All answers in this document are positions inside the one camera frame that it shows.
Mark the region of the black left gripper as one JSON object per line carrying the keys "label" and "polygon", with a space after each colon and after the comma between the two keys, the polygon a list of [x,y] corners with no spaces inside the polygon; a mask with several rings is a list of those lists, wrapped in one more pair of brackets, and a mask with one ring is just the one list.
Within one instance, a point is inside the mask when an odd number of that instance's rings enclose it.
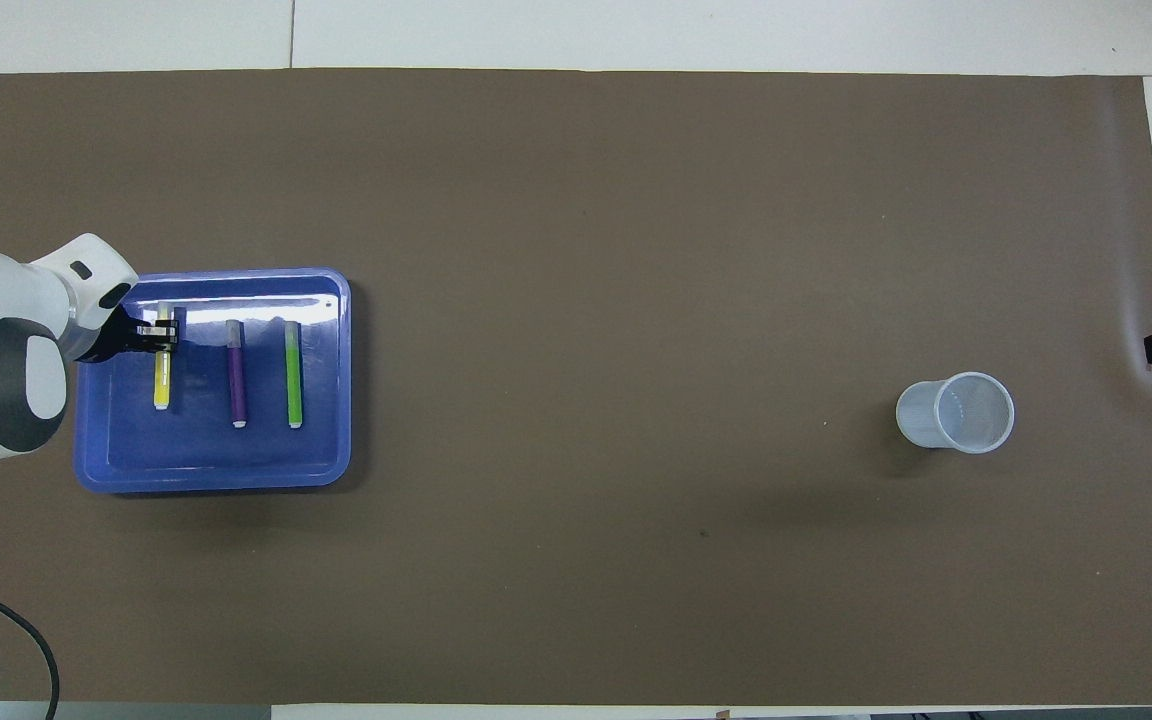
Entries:
{"label": "black left gripper", "polygon": [[[124,306],[74,305],[70,310],[70,361],[76,363],[104,363],[116,354],[128,353],[136,328],[141,334],[179,334],[179,320],[174,313],[157,314],[150,323],[132,319]],[[150,354],[174,354],[177,336],[142,336],[141,350]]]}

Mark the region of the green pen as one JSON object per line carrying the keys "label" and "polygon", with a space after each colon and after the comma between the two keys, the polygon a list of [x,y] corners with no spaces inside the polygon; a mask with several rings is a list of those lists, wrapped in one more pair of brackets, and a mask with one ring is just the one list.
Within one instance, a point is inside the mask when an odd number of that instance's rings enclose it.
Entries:
{"label": "green pen", "polygon": [[305,423],[303,409],[303,379],[301,325],[285,320],[285,414],[289,429],[302,429]]}

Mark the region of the purple pen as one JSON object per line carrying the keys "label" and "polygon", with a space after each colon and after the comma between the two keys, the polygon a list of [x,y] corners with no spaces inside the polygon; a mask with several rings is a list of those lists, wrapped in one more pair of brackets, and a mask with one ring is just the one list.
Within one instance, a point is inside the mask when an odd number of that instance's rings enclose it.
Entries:
{"label": "purple pen", "polygon": [[244,388],[244,342],[243,324],[227,319],[227,379],[229,389],[230,424],[234,429],[247,429],[247,388]]}

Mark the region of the yellow pen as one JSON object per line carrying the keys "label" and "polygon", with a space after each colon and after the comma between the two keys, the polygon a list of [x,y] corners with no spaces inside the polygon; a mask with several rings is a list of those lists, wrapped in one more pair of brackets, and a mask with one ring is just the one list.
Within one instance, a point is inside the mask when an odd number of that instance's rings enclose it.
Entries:
{"label": "yellow pen", "polygon": [[[166,331],[166,338],[172,340],[174,309],[166,302],[157,305],[156,324]],[[165,411],[169,409],[172,401],[172,346],[166,350],[156,353],[154,363],[154,407],[156,410]]]}

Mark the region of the brown table mat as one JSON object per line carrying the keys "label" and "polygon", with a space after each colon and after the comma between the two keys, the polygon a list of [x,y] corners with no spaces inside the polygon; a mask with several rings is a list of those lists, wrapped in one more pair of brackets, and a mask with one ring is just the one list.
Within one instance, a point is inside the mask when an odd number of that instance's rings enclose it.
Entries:
{"label": "brown table mat", "polygon": [[73,700],[1152,705],[1142,79],[0,76],[0,251],[82,232],[338,270],[355,391],[325,488],[0,461]]}

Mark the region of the clear plastic cup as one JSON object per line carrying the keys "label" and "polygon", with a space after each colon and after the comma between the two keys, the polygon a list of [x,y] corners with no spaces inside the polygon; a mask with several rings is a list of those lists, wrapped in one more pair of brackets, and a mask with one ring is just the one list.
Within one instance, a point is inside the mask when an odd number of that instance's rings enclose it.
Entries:
{"label": "clear plastic cup", "polygon": [[1011,434],[1015,406],[1005,384],[980,372],[914,382],[896,402],[897,429],[923,448],[988,454]]}

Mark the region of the blue plastic tray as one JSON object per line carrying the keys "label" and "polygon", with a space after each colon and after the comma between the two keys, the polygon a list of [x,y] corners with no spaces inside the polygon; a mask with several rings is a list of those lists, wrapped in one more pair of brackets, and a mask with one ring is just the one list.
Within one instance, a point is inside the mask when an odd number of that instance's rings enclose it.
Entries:
{"label": "blue plastic tray", "polygon": [[[170,304],[180,324],[168,410],[154,359],[119,354],[76,373],[74,469],[105,495],[308,488],[343,477],[353,454],[353,302],[325,266],[147,274],[132,318]],[[227,319],[243,324],[247,429],[230,424]],[[285,414],[285,320],[301,325],[303,427]]]}

